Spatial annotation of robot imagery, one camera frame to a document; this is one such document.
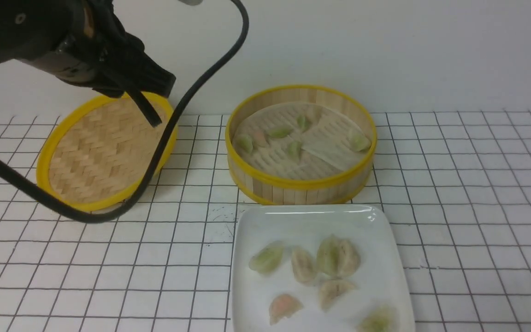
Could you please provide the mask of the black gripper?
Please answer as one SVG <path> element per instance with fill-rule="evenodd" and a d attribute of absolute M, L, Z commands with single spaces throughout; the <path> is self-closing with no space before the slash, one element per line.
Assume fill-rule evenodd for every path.
<path fill-rule="evenodd" d="M 148 97 L 168 97 L 176 81 L 124 29 L 111 0 L 45 0 L 56 40 L 31 66 L 73 86 L 109 97 L 124 93 L 153 128 L 162 118 Z"/>

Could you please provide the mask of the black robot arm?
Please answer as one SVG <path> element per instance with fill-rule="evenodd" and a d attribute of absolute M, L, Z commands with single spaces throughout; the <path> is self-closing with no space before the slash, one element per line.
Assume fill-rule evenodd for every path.
<path fill-rule="evenodd" d="M 162 121 L 144 93 L 168 97 L 176 80 L 111 0 L 0 0 L 0 64 L 12 59 L 107 97 L 127 94 L 153 127 Z"/>

